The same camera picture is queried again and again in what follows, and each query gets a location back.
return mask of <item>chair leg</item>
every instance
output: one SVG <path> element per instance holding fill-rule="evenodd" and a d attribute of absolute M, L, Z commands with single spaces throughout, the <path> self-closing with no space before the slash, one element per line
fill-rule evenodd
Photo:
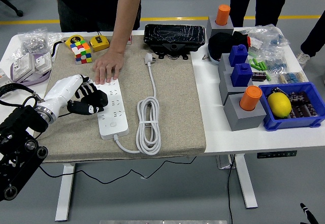
<path fill-rule="evenodd" d="M 11 4 L 9 1 L 7 1 L 7 0 L 0 0 L 0 1 L 2 1 L 3 3 L 5 3 L 5 4 L 6 4 L 8 7 L 10 7 L 11 9 L 13 9 L 13 10 L 16 12 L 17 16 L 22 17 L 23 12 L 20 11 L 20 10 L 18 10 L 18 9 L 17 9 L 13 4 Z"/>

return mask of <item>table leg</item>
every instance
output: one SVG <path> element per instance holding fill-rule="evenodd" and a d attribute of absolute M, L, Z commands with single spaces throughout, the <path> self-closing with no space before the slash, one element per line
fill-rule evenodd
<path fill-rule="evenodd" d="M 233 155 L 217 155 L 218 169 L 230 169 L 232 164 Z M 246 166 L 246 161 L 244 154 L 236 154 L 235 158 L 236 164 L 234 164 L 233 169 L 237 169 L 240 186 L 242 188 L 243 197 L 247 209 L 257 208 L 257 202 L 253 190 L 252 183 L 250 181 L 248 169 Z"/>
<path fill-rule="evenodd" d="M 244 154 L 236 154 L 235 158 L 237 173 L 242 187 L 244 201 L 247 209 L 257 208 L 257 202 L 253 190 L 252 183 L 250 181 L 248 169 Z"/>
<path fill-rule="evenodd" d="M 63 174 L 73 173 L 75 164 L 64 164 Z M 69 214 L 70 196 L 72 191 L 73 174 L 62 176 L 59 199 L 57 202 L 55 221 L 67 221 Z"/>

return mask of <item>yellow lemon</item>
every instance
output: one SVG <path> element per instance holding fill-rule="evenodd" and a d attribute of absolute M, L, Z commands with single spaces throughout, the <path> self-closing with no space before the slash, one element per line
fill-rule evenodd
<path fill-rule="evenodd" d="M 291 111 L 291 103 L 289 98 L 281 92 L 272 93 L 268 97 L 272 113 L 280 118 L 286 118 Z"/>

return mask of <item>beige mat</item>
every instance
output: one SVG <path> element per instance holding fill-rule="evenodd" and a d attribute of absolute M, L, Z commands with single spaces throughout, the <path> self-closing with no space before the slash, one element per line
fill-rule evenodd
<path fill-rule="evenodd" d="M 92 53 L 93 60 L 105 52 Z M 119 141 L 129 150 L 137 150 L 137 103 L 153 96 L 148 68 L 144 65 L 147 52 L 152 51 L 143 43 L 143 36 L 133 36 L 133 43 L 127 46 L 124 67 L 119 76 L 129 127 L 129 134 L 120 137 Z M 75 74 L 94 79 L 92 66 L 93 63 L 76 65 L 72 51 L 66 45 L 60 44 L 47 91 L 57 80 Z M 160 105 L 161 149 L 156 156 L 126 153 L 113 140 L 102 140 L 97 115 L 71 114 L 57 119 L 39 137 L 39 144 L 49 150 L 44 162 L 172 157 L 203 153 L 206 141 L 190 56 L 189 60 L 181 57 L 177 60 L 167 57 L 157 59 L 151 68 Z M 60 113 L 67 113 L 67 110 L 62 109 Z"/>

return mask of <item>gray floor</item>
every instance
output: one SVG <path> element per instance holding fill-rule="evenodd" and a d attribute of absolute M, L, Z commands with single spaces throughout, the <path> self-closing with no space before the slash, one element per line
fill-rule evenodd
<path fill-rule="evenodd" d="M 0 21 L 58 19 L 55 0 L 10 1 L 24 11 L 24 16 L 17 17 L 0 3 Z M 142 0 L 142 3 L 142 17 L 195 17 L 215 15 L 217 6 L 228 4 L 229 0 Z M 324 6 L 325 0 L 287 0 L 281 15 L 320 15 Z M 246 15 L 254 15 L 254 0 Z M 277 26 L 297 53 L 316 21 L 280 20 Z M 182 23 L 206 24 L 205 21 Z M 254 21 L 246 20 L 245 25 L 252 26 Z M 60 31 L 58 24 L 0 25 L 0 56 L 12 36 L 40 27 Z M 308 62 L 305 72 L 325 99 L 324 55 L 325 49 L 322 49 Z M 296 157 L 285 158 L 257 159 L 256 154 L 245 155 L 258 208 L 245 209 L 238 175 L 233 171 L 230 188 L 234 223 L 308 222 L 300 208 L 301 202 L 309 207 L 319 223 L 325 223 L 324 155 L 324 148 L 300 150 Z M 190 159 L 172 160 L 189 162 Z M 102 181 L 110 181 L 131 168 L 148 176 L 162 162 L 163 159 L 96 162 L 78 164 L 77 170 L 83 169 Z M 53 175 L 60 174 L 63 169 L 62 164 L 47 164 L 44 168 Z M 167 163 L 148 180 L 130 174 L 114 183 L 102 185 L 83 174 L 77 174 L 68 222 L 220 219 L 230 223 L 227 176 L 228 171 L 217 169 L 213 156 L 198 157 L 191 165 Z M 60 178 L 49 178 L 37 170 L 15 200 L 0 203 L 0 223 L 54 223 L 59 188 Z"/>

